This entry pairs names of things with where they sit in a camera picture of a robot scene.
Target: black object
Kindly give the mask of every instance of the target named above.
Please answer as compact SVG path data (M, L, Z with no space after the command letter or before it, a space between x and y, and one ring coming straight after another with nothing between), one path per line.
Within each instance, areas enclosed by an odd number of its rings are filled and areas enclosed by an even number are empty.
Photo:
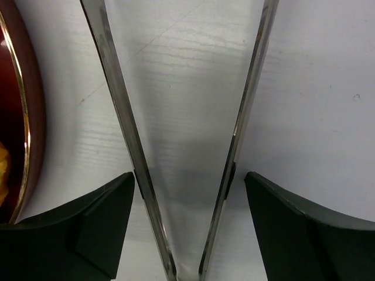
M245 182L269 281L375 280L375 222L325 208L257 173Z
M115 279L133 195L127 173L61 207L0 225L0 280Z

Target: bowl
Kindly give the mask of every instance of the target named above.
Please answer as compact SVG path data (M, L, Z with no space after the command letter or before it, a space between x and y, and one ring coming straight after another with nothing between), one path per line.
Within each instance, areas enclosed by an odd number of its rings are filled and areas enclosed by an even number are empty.
M42 79L13 0L0 1L0 142L11 156L0 223L16 223L38 182L45 150Z

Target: metal tongs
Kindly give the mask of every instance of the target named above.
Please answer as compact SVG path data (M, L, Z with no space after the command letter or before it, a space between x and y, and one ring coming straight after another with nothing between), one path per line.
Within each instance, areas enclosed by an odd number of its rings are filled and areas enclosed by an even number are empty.
M159 253L162 259L164 270L168 281L177 281L177 270L171 247L166 237L165 227L162 222L161 212L156 199L155 190L149 174L146 157L142 148L141 140L125 81L122 76L120 62L117 57L113 41L110 23L108 20L105 0L80 0L83 11L86 15L88 25L93 35L100 61L104 70L105 78L111 93L113 104L117 113L122 134L134 167L139 189L144 199L147 213L158 244ZM219 226L220 215L226 202L230 185L233 180L236 163L240 154L244 133L253 105L255 92L258 86L259 77L263 67L265 54L268 47L268 39L274 22L279 0L265 0L261 15L257 38L251 58L243 97L238 111L236 125L234 127L229 152L224 167L223 177L219 193L217 195L215 208L204 247L202 260L199 266L199 280L206 278L209 261L213 250L214 239Z

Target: yellow object in bowl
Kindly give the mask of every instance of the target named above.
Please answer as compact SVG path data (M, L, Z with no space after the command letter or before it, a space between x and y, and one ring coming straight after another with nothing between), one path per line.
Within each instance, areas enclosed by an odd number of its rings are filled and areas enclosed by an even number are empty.
M10 155L5 149L4 145L0 142L0 206L4 202L5 197L8 195L8 187L6 180L9 174Z

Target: silver metal bar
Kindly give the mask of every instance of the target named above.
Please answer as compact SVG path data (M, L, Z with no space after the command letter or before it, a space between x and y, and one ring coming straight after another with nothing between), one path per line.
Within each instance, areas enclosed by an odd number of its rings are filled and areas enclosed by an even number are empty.
M219 193L216 198L215 208L207 236L202 259L199 265L199 280L204 281L209 268L209 262L212 254L216 232L219 226L220 215L226 202L231 182L236 171L236 163L240 155L242 142L244 139L251 107L253 105L255 93L258 86L259 77L263 67L265 54L267 52L268 41L271 34L272 24L279 0L265 0L261 15L260 25L253 50L253 56L250 62L245 88L237 115L236 125L234 127L232 140L229 147L228 157L224 167L223 177L221 178Z
M133 163L134 173L155 234L167 279L169 281L177 281L175 262L166 237L146 157L135 124L124 77L122 76L105 2L104 0L81 0L81 4L99 53L122 134Z

